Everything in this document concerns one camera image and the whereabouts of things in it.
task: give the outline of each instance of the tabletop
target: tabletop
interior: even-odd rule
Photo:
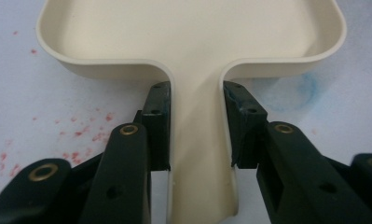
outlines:
[[[337,0],[342,48],[307,74],[238,79],[269,112],[298,126],[322,154],[349,164],[372,153],[372,0]],[[152,81],[79,77],[43,51],[44,1],[0,1],[0,191],[45,158],[76,166],[103,152],[113,128],[142,109]],[[152,222],[165,223],[168,175],[153,173]],[[255,170],[237,170],[240,210],[223,223],[270,223]]]

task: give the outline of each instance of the white table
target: white table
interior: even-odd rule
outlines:
[[[76,76],[43,51],[34,27],[43,1],[0,1],[0,191],[28,164],[101,153],[132,121],[152,82]],[[237,80],[268,110],[297,125],[327,157],[349,164],[372,152],[372,0],[338,0],[348,37],[303,76]],[[269,223],[254,170],[238,170],[240,212],[224,223]],[[153,223],[166,216],[167,173],[153,173]]]

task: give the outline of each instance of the cream plastic object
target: cream plastic object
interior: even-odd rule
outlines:
[[[48,0],[37,25],[76,74],[170,80],[170,223],[237,213],[223,80],[302,74],[345,34],[335,0]]]

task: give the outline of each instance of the blue stain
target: blue stain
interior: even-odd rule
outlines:
[[[313,73],[307,73],[296,77],[256,78],[252,91],[257,100],[271,110],[289,112],[312,105],[318,85]]]

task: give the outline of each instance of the white surface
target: white surface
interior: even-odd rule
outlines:
[[[168,222],[216,223],[238,207],[223,78],[302,74],[346,27],[333,0],[51,0],[36,31],[79,75],[171,81]]]
[[[269,111],[269,120],[298,125],[324,155],[349,163],[355,153],[372,152],[372,0],[338,3],[349,33],[337,54],[302,77],[242,83]],[[34,24],[41,7],[36,1],[0,1],[0,190],[17,164],[75,151],[85,160],[102,151],[103,142],[91,141],[100,126],[108,132],[130,121],[152,84],[72,75],[38,47]],[[107,122],[111,112],[116,114]],[[88,124],[90,130],[76,138],[74,133]],[[86,156],[88,147],[92,152]],[[154,223],[165,221],[165,178],[165,173],[153,176]],[[255,172],[239,171],[238,182],[240,213],[225,223],[269,223]]]

